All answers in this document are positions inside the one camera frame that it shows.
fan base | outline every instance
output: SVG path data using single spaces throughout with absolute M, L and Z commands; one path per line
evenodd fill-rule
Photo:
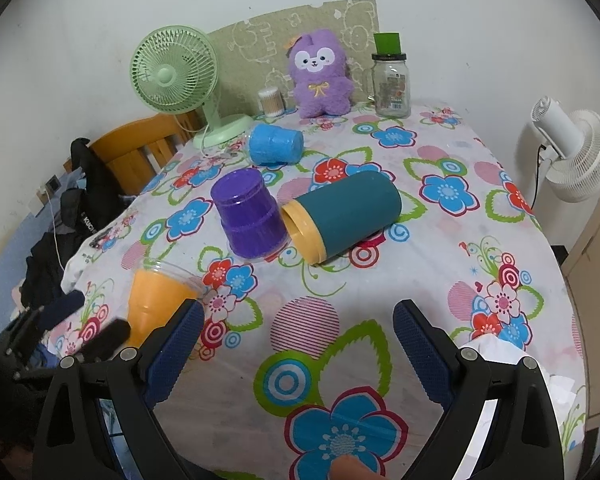
M 209 129 L 205 137 L 205 148 L 209 146 L 216 146 L 227 142 L 228 140 L 235 139 L 235 137 L 241 136 L 246 132 L 253 124 L 253 118 L 244 114 L 228 115 L 220 119 L 220 126 Z M 202 136 L 204 130 L 198 132 L 193 137 L 193 146 L 197 149 L 202 148 Z

tablecloth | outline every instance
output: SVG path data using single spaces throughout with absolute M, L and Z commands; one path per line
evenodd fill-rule
M 96 248 L 88 240 L 69 262 L 63 287 L 86 302 L 56 327 L 50 350 L 74 352 L 125 317 L 134 265 L 165 259 L 207 288 L 202 336 L 155 409 L 180 454 L 238 480 L 325 478 L 343 453 L 401 478 L 442 413 L 392 329 L 395 304 L 411 298 L 459 346 L 494 333 L 573 378 L 560 434 L 564 452 L 580 442 L 584 365 L 564 281 L 531 208 L 463 118 L 421 104 L 405 120 L 358 105 L 343 117 L 288 110 L 267 121 L 304 133 L 299 164 L 260 168 L 279 203 L 377 171 L 400 191 L 400 217 L 318 267 L 292 244 L 245 262 L 210 198 L 221 175 L 248 165 L 242 141 L 232 159 L 203 158 L 189 143 Z

purple plastic cup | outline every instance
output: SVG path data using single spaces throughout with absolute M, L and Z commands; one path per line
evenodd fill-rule
M 229 247 L 246 259 L 262 258 L 287 238 L 276 200 L 255 168 L 227 173 L 211 188 Z

white tissue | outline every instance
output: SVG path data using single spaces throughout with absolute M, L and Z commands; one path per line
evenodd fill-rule
M 485 334 L 477 337 L 464 346 L 473 348 L 487 361 L 512 365 L 517 364 L 520 359 L 528 355 L 512 343 L 498 339 L 493 334 Z M 576 394 L 571 391 L 575 381 L 568 377 L 550 376 L 540 363 L 538 365 L 549 391 L 558 427 L 560 427 L 569 415 L 571 405 L 576 399 Z M 484 403 L 474 436 L 472 436 L 460 467 L 456 471 L 454 480 L 465 480 L 471 476 L 475 464 L 478 462 L 482 446 L 484 446 L 484 442 L 487 440 L 487 434 L 491 427 L 491 419 L 493 419 L 497 403 L 497 400 L 487 400 Z

glass jar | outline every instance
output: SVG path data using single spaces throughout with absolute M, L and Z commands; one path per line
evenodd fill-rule
M 382 117 L 408 117 L 411 115 L 411 86 L 407 55 L 372 54 L 374 66 L 371 77 L 374 86 L 376 114 Z

